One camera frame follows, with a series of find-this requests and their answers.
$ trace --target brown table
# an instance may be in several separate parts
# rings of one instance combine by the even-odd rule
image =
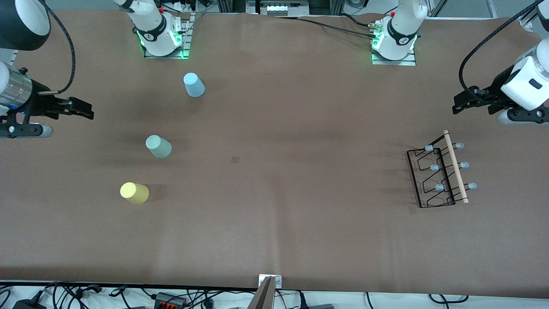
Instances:
[[[189,60],[151,60],[122,12],[59,16],[77,55],[64,95],[96,118],[37,118],[51,138],[0,141],[2,279],[252,287],[276,273],[286,289],[549,296],[547,129],[451,112],[461,60],[502,20],[427,20],[418,66],[387,67],[367,39],[296,20],[209,14]],[[55,89],[70,57],[52,27],[15,65]],[[488,86],[538,40],[508,27],[466,82]],[[479,189],[418,209],[405,151],[444,129]],[[153,157],[151,134],[173,154]],[[127,181],[150,201],[120,197]]]

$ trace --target wooden stick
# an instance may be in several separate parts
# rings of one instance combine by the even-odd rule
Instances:
[[[444,139],[446,140],[446,144],[448,145],[448,153],[450,154],[450,158],[452,159],[453,171],[456,173],[457,185],[460,187],[462,201],[464,203],[468,203],[469,198],[467,197],[467,193],[465,192],[465,186],[463,185],[463,179],[461,178],[460,166],[457,164],[456,154],[453,151],[452,140],[450,140],[450,133],[448,133],[448,130],[444,130]]]

